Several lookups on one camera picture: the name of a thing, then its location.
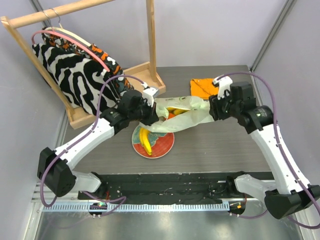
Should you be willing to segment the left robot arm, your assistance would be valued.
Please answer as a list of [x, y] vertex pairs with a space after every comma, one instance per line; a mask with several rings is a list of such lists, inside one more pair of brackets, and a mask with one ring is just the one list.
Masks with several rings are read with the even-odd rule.
[[95, 122], [74, 139], [54, 150], [40, 152], [37, 177], [56, 197], [71, 191], [88, 192], [100, 200], [108, 191], [108, 184], [95, 172], [76, 172], [76, 165], [102, 142], [127, 128], [130, 122], [139, 121], [151, 125], [159, 120], [155, 97], [159, 91], [147, 87], [143, 92], [129, 90], [124, 93], [117, 108], [108, 108], [99, 114]]

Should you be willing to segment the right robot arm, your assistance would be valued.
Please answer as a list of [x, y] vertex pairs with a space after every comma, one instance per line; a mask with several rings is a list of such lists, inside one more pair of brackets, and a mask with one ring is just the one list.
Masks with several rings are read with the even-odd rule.
[[209, 97], [209, 113], [215, 121], [235, 118], [260, 148], [272, 172], [274, 183], [240, 171], [226, 179], [226, 193], [233, 198], [247, 194], [264, 202], [276, 219], [305, 210], [320, 198], [319, 185], [312, 185], [298, 168], [276, 123], [275, 114], [258, 106], [250, 83], [225, 77], [213, 80], [218, 93]]

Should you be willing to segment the pale yellow plastic bag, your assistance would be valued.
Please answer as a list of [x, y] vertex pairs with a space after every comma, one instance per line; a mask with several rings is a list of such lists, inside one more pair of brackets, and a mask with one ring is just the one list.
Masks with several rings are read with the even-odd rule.
[[[175, 133], [215, 121], [210, 115], [210, 103], [198, 96], [156, 98], [154, 102], [159, 121], [150, 126], [139, 124], [140, 127], [153, 133]], [[184, 110], [184, 112], [169, 118], [169, 108]]]

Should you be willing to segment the fake yellow bananas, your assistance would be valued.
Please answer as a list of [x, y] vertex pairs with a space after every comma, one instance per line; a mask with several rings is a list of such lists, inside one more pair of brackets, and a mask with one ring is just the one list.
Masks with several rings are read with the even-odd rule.
[[175, 108], [175, 107], [167, 107], [166, 109], [168, 110], [170, 116], [171, 115], [177, 116], [189, 111], [189, 109], [181, 109], [181, 108]]
[[143, 146], [146, 153], [151, 156], [152, 155], [152, 147], [149, 141], [149, 133], [150, 131], [141, 127], [139, 130], [139, 141], [140, 144]]

